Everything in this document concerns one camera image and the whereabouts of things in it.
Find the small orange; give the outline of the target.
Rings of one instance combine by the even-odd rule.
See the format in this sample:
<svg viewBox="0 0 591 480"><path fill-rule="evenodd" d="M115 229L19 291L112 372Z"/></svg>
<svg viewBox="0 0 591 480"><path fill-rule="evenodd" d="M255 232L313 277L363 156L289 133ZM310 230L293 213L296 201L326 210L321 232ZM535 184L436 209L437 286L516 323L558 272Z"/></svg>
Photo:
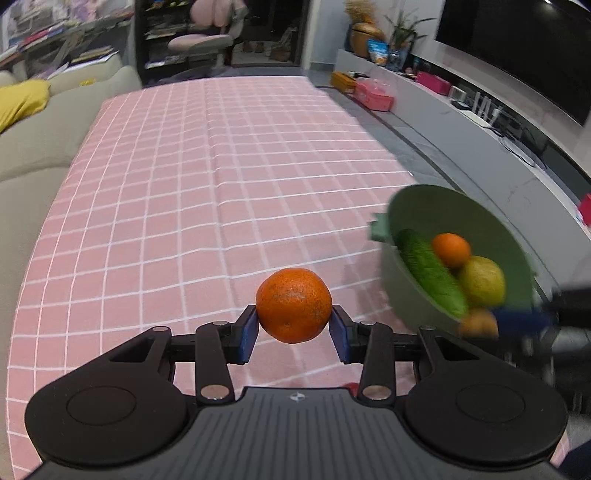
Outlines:
<svg viewBox="0 0 591 480"><path fill-rule="evenodd" d="M271 337L304 343L322 333L332 316L332 296L321 277L304 268L274 272L256 291L256 316Z"/></svg>

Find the large orange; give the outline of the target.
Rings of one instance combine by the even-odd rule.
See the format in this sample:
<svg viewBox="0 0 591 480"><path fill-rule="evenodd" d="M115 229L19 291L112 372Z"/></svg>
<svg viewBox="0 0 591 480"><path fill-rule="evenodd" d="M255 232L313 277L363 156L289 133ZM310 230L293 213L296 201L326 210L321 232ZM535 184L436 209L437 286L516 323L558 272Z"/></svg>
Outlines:
<svg viewBox="0 0 591 480"><path fill-rule="evenodd" d="M499 328L493 313L486 309L472 309L460 322L459 335L462 338L498 338Z"/></svg>

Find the yellow-green pear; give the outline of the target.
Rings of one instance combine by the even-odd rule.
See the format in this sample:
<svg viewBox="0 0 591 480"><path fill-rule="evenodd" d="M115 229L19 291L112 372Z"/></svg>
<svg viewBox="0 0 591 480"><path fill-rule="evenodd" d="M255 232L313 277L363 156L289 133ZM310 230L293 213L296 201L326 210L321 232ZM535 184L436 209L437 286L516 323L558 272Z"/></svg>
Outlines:
<svg viewBox="0 0 591 480"><path fill-rule="evenodd" d="M459 270L457 279L471 307L492 309L505 303L505 275L491 259L472 256Z"/></svg>

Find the green cucumber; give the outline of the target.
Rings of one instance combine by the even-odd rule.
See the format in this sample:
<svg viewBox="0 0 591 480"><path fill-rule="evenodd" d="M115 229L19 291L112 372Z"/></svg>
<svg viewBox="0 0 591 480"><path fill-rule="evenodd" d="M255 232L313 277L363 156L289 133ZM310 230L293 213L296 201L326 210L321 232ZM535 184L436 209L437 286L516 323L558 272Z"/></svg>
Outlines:
<svg viewBox="0 0 591 480"><path fill-rule="evenodd" d="M463 318L468 313L465 294L431 245L415 230L405 229L398 233L396 246L410 274L434 303L450 316Z"/></svg>

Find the red tomato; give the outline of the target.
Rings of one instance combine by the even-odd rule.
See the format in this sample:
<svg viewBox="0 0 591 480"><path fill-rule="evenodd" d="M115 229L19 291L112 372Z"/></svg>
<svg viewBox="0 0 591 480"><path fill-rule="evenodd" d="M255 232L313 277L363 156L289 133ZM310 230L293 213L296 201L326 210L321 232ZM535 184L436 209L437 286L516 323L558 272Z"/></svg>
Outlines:
<svg viewBox="0 0 591 480"><path fill-rule="evenodd" d="M344 385L344 387L346 388L346 390L349 391L349 393L351 393L351 395L353 397L356 397L356 395L358 395L358 391L359 391L359 384L356 382L348 382Z"/></svg>

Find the green colander bowl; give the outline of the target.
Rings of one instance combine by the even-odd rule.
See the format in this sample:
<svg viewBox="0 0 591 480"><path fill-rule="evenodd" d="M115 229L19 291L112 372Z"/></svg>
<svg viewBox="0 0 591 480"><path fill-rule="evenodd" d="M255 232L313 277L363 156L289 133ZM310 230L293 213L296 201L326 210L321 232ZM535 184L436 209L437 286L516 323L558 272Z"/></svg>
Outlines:
<svg viewBox="0 0 591 480"><path fill-rule="evenodd" d="M494 214L464 194L436 185L405 187L369 230L381 245L389 303L411 330L432 325L454 333L479 310L500 317L534 306L526 253Z"/></svg>

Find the red box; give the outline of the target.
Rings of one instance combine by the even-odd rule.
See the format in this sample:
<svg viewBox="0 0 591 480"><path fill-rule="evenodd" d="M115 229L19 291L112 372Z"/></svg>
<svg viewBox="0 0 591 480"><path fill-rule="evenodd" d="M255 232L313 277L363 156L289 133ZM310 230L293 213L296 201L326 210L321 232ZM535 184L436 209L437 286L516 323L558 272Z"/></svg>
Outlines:
<svg viewBox="0 0 591 480"><path fill-rule="evenodd" d="M587 227L591 227L591 194L588 193L578 205L578 218Z"/></svg>

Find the white tv console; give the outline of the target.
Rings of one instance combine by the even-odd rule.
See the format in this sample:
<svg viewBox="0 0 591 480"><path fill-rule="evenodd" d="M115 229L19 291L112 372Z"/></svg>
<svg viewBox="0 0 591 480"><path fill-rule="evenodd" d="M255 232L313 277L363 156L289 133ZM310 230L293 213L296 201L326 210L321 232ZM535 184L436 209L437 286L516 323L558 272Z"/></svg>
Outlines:
<svg viewBox="0 0 591 480"><path fill-rule="evenodd" d="M573 201L525 155L453 107L447 98L346 50L339 71L363 72L394 89L394 114L448 156L529 242L559 284L590 281L590 232Z"/></svg>

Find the pink checkered tablecloth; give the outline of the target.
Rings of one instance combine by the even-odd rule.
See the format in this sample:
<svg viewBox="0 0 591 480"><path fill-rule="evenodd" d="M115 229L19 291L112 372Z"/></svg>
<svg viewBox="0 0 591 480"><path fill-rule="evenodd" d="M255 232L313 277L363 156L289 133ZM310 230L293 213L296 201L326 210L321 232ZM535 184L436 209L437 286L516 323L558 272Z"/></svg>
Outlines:
<svg viewBox="0 0 591 480"><path fill-rule="evenodd" d="M231 321L274 271L394 324L367 224L413 175L337 92L302 76L211 78L106 101L41 227L7 366L16 478L39 462L32 395L154 327Z"/></svg>

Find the white router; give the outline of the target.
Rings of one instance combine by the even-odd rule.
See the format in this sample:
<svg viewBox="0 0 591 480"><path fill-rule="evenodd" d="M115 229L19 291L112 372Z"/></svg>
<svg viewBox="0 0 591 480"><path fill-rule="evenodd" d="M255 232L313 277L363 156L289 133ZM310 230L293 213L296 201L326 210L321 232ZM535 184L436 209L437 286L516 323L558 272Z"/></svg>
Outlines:
<svg viewBox="0 0 591 480"><path fill-rule="evenodd" d="M493 98L477 92L472 106L464 111L464 115L483 128L492 128L502 108L493 102Z"/></svg>

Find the magenta box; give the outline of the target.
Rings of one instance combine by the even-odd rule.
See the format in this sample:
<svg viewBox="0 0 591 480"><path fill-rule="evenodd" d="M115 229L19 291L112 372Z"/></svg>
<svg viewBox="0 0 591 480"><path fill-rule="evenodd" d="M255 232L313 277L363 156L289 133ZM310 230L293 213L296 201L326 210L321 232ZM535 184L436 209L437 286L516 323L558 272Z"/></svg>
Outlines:
<svg viewBox="0 0 591 480"><path fill-rule="evenodd" d="M425 71L418 72L416 82L445 97L449 95L451 90L451 83L449 81Z"/></svg>

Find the yellow box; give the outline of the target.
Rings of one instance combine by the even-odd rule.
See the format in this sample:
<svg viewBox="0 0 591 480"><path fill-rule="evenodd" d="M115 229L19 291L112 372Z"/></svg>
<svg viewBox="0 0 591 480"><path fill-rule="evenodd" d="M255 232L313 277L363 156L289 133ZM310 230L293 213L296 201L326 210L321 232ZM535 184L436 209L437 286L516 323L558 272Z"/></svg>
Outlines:
<svg viewBox="0 0 591 480"><path fill-rule="evenodd" d="M346 95L353 95L356 91L356 79L344 72L332 72L331 85Z"/></svg>

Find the blue snack bag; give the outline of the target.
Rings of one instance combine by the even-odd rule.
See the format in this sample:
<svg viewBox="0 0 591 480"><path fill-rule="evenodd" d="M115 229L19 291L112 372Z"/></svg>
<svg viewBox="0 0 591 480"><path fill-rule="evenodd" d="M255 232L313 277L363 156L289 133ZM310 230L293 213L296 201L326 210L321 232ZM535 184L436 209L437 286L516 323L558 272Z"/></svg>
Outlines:
<svg viewBox="0 0 591 480"><path fill-rule="evenodd" d="M367 41L370 62L379 66L386 66L389 59L389 47L384 41L370 38Z"/></svg>

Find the potted green plant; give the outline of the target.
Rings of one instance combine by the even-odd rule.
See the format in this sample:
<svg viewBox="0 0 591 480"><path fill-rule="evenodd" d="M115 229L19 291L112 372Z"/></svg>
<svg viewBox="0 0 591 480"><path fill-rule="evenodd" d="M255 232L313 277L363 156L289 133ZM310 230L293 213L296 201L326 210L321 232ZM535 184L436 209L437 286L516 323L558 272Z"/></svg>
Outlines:
<svg viewBox="0 0 591 480"><path fill-rule="evenodd" d="M387 16L386 19L393 28L388 42L387 68L394 72L400 72L403 70L415 42L424 38L424 35L418 33L418 26L435 20L435 17L419 18L413 11L406 12L404 9L400 9L395 19L390 16Z"/></svg>

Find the pink office chair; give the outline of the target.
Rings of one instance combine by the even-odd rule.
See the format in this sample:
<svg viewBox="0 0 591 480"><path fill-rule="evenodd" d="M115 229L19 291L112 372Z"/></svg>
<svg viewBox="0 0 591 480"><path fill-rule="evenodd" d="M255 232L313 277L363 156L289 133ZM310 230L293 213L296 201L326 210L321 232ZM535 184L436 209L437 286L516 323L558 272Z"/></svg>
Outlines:
<svg viewBox="0 0 591 480"><path fill-rule="evenodd" d="M159 84L211 78L228 69L247 13L245 1L193 1L188 32L167 43L168 51L179 57L184 69Z"/></svg>

